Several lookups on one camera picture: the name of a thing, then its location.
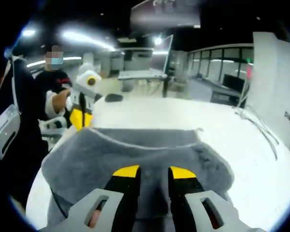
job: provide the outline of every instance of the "gray cloth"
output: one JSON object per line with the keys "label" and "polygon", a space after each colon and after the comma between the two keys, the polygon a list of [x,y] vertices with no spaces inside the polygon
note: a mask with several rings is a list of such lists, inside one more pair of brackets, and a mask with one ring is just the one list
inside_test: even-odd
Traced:
{"label": "gray cloth", "polygon": [[[83,129],[44,160],[42,172],[68,214],[69,208],[93,189],[104,188],[116,170],[136,164],[142,173],[134,231],[174,231],[168,167],[191,170],[205,190],[225,199],[233,181],[225,161],[198,141],[193,130]],[[49,225],[63,219],[52,200]]]}

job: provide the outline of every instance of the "person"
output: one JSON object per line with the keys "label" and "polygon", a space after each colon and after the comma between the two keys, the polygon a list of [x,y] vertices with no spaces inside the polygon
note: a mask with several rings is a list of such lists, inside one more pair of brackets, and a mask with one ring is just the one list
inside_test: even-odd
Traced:
{"label": "person", "polygon": [[26,207],[33,180],[48,153],[47,142],[42,140],[40,120],[49,116],[46,108],[62,110],[66,94],[54,95],[49,103],[31,73],[26,60],[11,56],[6,61],[6,69],[0,78],[0,117],[11,105],[16,105],[20,115],[18,132],[0,157],[0,174],[6,192]]}
{"label": "person", "polygon": [[[61,93],[63,95],[69,94],[72,83],[68,75],[59,68],[63,64],[63,52],[58,45],[46,45],[44,48],[45,69],[37,75],[35,81],[42,89],[46,97],[46,101],[50,101],[53,96]],[[70,114],[63,105],[59,108],[45,109],[50,118],[57,116],[64,116],[67,120],[68,127],[71,125],[69,117]]]}

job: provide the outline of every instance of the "face mask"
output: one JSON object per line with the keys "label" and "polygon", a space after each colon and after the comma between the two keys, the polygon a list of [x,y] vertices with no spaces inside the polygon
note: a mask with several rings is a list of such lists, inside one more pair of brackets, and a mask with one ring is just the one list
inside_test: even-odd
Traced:
{"label": "face mask", "polygon": [[52,58],[52,70],[58,70],[63,64],[63,58]]}

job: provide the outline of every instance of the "white wall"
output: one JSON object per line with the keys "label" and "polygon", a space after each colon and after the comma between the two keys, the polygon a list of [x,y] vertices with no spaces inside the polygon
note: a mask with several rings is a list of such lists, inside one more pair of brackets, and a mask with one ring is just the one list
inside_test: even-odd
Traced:
{"label": "white wall", "polygon": [[254,73],[247,104],[251,105],[290,148],[290,43],[269,32],[254,32]]}

